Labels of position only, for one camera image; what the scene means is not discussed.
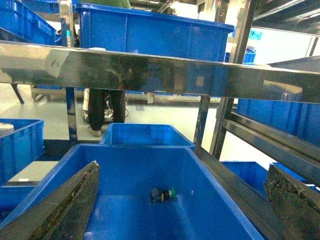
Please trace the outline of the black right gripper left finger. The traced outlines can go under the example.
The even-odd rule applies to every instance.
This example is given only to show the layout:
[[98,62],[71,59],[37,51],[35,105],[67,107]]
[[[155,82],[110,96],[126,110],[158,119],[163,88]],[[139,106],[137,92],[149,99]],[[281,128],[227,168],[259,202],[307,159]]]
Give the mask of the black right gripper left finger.
[[98,194],[100,166],[92,161],[0,229],[2,240],[81,240]]

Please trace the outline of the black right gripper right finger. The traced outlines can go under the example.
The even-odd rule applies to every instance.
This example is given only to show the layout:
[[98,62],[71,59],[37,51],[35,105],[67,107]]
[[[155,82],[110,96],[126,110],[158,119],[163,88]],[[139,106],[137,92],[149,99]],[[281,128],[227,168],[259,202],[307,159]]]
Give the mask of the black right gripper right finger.
[[286,240],[320,238],[320,194],[276,165],[268,169],[264,190]]

